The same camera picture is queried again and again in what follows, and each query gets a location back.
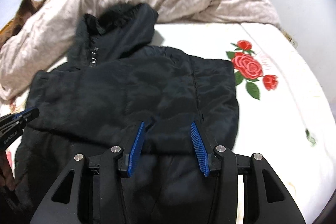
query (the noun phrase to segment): red rose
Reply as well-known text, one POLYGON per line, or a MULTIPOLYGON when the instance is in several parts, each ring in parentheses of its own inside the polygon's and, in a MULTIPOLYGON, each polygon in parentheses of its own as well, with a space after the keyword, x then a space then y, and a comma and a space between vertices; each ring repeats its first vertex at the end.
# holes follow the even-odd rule
POLYGON ((245 51, 252 49, 252 44, 246 40, 238 41, 237 46, 245 51))
POLYGON ((236 52, 232 59, 235 69, 248 79, 256 79, 263 76, 263 70, 258 61, 254 60, 252 56, 242 52, 236 52))
POLYGON ((278 86, 277 76, 275 75, 265 75, 262 79, 264 86, 267 90, 275 90, 278 86))

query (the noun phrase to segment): white mattress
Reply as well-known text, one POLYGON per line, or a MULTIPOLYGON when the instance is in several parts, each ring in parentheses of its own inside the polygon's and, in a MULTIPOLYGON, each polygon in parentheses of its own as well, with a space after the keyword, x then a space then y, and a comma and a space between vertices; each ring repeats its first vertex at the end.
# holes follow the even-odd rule
MULTIPOLYGON (((228 59, 226 52, 236 49, 232 44, 240 40, 252 44, 252 56, 262 65, 263 75, 277 76, 278 86, 266 90, 263 78, 258 78, 253 83, 260 100, 247 92, 246 80, 237 86, 240 117, 234 152, 247 156, 261 153, 293 196, 306 223, 312 223, 336 188, 336 126, 325 95, 305 61, 272 25, 179 23, 157 24, 155 29, 154 45, 179 48, 203 58, 228 59)), ((5 102, 0 114, 23 110, 27 94, 11 105, 5 102)), ((12 161, 19 143, 8 150, 12 161)), ((238 201, 237 223, 241 224, 241 177, 238 201)))

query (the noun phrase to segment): blue gripper pad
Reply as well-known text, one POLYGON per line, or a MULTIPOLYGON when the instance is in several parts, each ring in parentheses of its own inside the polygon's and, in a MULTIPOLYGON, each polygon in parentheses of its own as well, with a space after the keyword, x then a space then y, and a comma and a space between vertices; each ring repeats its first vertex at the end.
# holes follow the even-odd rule
POLYGON ((24 115, 24 114, 26 114, 27 112, 31 111, 33 108, 34 108, 34 107, 31 107, 31 108, 28 108, 28 109, 26 109, 26 110, 24 110, 24 111, 22 111, 22 112, 16 113, 16 114, 14 115, 14 117, 13 117, 12 120, 15 120, 16 118, 19 118, 20 115, 24 115))
POLYGON ((208 165, 208 154, 205 150, 201 136, 194 122, 191 124, 191 127, 190 127, 190 135, 191 135, 191 140, 194 145, 199 168, 204 173, 204 176, 208 177, 210 173, 209 165, 208 165))
POLYGON ((129 154, 129 164, 127 169, 128 177, 131 177, 133 175, 137 167, 143 141, 145 140, 145 133, 146 133, 145 123, 142 122, 138 130, 138 134, 135 138, 131 153, 129 154))

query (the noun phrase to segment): silver bolt head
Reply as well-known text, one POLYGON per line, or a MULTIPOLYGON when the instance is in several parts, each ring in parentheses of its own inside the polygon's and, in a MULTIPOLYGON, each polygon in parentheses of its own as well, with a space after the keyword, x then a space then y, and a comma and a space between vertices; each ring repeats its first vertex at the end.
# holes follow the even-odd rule
POLYGON ((259 153, 255 153, 255 154, 253 155, 253 157, 254 157, 256 160, 262 160, 262 159, 263 159, 262 154, 259 154, 259 153))
POLYGON ((120 146, 113 146, 112 148, 111 148, 111 151, 113 152, 113 153, 118 153, 119 151, 121 150, 121 148, 120 148, 120 146))
POLYGON ((217 145, 217 146, 216 146, 216 150, 217 150, 218 152, 225 152, 226 148, 225 148, 225 146, 223 146, 223 145, 217 145))
POLYGON ((74 159, 76 160, 76 161, 80 161, 80 160, 82 160, 83 159, 83 155, 82 154, 77 154, 75 157, 74 157, 74 159))

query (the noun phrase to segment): black puffer jacket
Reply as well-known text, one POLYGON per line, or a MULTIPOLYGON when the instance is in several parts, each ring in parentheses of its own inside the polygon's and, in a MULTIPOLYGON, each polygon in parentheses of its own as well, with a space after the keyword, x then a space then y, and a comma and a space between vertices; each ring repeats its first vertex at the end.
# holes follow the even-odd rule
POLYGON ((132 223, 207 223, 216 179, 199 170, 190 125, 202 117, 219 144, 233 147, 233 68, 147 46, 156 19, 146 4, 117 5, 98 20, 85 15, 68 63, 36 74, 26 106, 38 107, 40 117, 16 153, 16 194, 27 221, 75 154, 101 154, 154 116, 137 170, 122 181, 128 215, 132 223))

